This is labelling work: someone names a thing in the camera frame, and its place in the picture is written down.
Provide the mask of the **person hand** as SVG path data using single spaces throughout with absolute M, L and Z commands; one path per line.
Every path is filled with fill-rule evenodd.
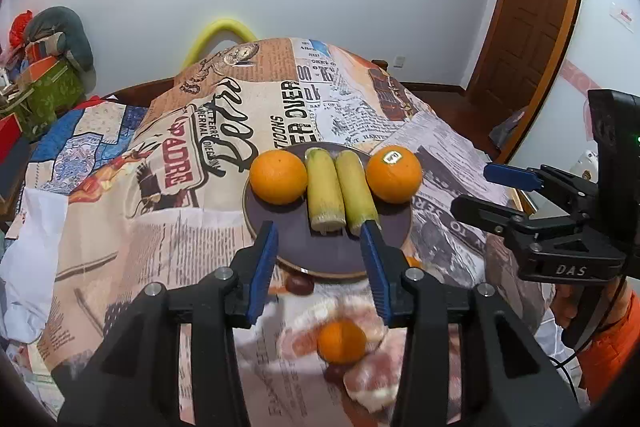
M 618 280 L 614 280 L 606 285 L 604 290 L 605 306 L 608 307 L 615 295 L 618 286 Z M 551 311 L 554 315 L 555 323 L 566 329 L 570 322 L 576 317 L 579 301 L 580 287 L 577 285 L 556 285 L 555 294 L 551 303 Z M 627 285 L 623 284 L 620 295 L 616 299 L 616 303 L 612 306 L 608 316 L 603 322 L 604 326 L 619 322 L 628 307 L 628 291 Z

